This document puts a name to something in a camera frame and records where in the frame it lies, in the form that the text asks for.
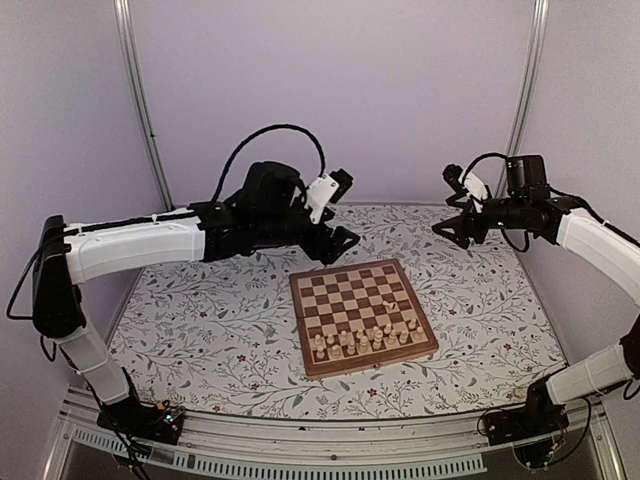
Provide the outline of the light chess queen piece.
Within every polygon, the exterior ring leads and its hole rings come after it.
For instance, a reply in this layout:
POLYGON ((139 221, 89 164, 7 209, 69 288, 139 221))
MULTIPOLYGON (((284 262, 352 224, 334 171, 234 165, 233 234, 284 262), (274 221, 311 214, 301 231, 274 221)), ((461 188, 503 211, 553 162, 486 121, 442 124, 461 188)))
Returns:
POLYGON ((384 333, 382 330, 379 330, 379 332, 375 336, 373 335, 372 348, 374 350, 379 350, 382 347, 383 338, 384 333))

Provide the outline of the light chess king piece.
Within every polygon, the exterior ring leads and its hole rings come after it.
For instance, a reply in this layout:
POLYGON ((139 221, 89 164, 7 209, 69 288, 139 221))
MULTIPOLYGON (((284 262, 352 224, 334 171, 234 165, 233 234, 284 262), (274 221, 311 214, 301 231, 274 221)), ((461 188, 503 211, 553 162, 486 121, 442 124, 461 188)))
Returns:
POLYGON ((369 339, 366 335, 359 339, 357 349, 359 354, 366 354, 369 351, 369 339))

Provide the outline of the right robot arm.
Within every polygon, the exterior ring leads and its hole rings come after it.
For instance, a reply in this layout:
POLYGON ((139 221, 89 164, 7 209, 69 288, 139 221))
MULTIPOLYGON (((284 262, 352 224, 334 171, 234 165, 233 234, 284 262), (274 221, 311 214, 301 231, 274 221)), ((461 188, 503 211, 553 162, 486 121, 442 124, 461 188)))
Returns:
POLYGON ((492 233, 514 248, 568 360, 520 388, 517 427, 537 436, 554 405, 639 392, 639 229, 622 231, 587 200, 550 185, 542 156, 484 153, 445 166, 448 218, 432 230, 462 249, 492 233))

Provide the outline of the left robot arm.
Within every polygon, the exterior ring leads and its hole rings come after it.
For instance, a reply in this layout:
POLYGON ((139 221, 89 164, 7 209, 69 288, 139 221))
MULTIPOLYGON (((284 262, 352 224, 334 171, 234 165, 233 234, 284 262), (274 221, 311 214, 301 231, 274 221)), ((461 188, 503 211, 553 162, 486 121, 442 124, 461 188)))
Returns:
POLYGON ((141 433, 148 412, 84 314, 80 284, 155 264, 209 263, 284 246, 298 246, 310 259, 330 265, 359 240, 327 224, 333 217, 328 205, 352 184, 352 176, 339 169, 306 185, 296 169, 262 161, 250 166, 242 187, 225 201, 96 224, 66 224, 52 216, 26 268, 33 275, 27 318, 110 406, 111 419, 128 434, 141 433))

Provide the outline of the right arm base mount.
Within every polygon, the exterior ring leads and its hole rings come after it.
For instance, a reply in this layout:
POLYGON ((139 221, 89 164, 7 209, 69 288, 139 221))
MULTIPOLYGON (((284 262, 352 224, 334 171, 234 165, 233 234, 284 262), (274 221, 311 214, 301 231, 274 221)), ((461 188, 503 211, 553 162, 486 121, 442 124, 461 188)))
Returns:
POLYGON ((558 439, 516 447, 516 460, 528 469, 549 466, 558 452, 569 426, 565 405, 555 405, 547 391, 546 380, 532 383, 526 392, 523 406, 504 409, 490 408, 479 418, 476 429, 491 446, 530 440, 534 437, 558 433, 558 439))

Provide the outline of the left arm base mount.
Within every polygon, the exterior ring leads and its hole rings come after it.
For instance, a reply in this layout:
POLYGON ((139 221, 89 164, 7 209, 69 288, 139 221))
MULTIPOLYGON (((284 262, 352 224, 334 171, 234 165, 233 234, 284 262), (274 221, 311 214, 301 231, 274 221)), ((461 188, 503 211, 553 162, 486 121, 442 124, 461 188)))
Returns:
POLYGON ((165 400, 146 404, 128 397, 107 405, 99 401, 97 424, 123 436, 177 445, 180 439, 185 409, 165 400))

